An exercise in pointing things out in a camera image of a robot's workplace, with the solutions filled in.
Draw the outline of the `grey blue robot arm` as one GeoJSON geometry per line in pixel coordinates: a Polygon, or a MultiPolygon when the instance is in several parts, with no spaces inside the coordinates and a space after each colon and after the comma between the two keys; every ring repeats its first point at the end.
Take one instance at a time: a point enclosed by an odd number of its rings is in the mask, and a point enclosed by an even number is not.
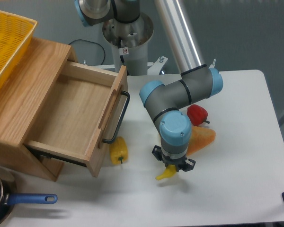
{"type": "MultiPolygon", "coordinates": [[[[74,4],[84,26],[103,25],[116,70],[125,66],[130,76],[147,73],[147,44],[154,28],[152,20],[141,12],[139,1],[77,0],[74,4]]],[[[148,82],[139,96],[160,135],[161,145],[154,147],[153,155],[166,166],[187,172],[195,166],[195,161],[187,158],[192,130],[189,118],[180,110],[218,94],[223,80],[214,66],[204,63],[183,2],[157,0],[155,6],[181,79],[168,85],[148,82]]]]}

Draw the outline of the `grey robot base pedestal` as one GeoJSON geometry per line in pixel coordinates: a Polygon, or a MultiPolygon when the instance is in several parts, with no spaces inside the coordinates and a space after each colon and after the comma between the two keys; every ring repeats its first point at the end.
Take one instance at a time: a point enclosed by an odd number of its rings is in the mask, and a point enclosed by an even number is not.
{"type": "Polygon", "coordinates": [[[103,24],[102,32],[111,45],[115,70],[127,68],[127,75],[159,75],[168,58],[160,56],[155,62],[148,61],[148,43],[153,36],[153,22],[140,13],[136,21],[128,24],[111,19],[103,24]]]}

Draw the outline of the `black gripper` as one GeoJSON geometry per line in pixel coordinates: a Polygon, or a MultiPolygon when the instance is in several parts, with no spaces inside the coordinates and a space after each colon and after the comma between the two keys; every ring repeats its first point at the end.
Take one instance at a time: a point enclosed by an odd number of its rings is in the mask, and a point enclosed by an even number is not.
{"type": "Polygon", "coordinates": [[[162,152],[161,147],[155,145],[152,154],[158,161],[162,161],[165,166],[167,165],[174,165],[176,166],[176,171],[179,172],[180,170],[184,172],[188,172],[194,169],[195,167],[195,160],[187,159],[186,153],[181,153],[179,158],[172,158],[171,156],[165,155],[162,152]]]}

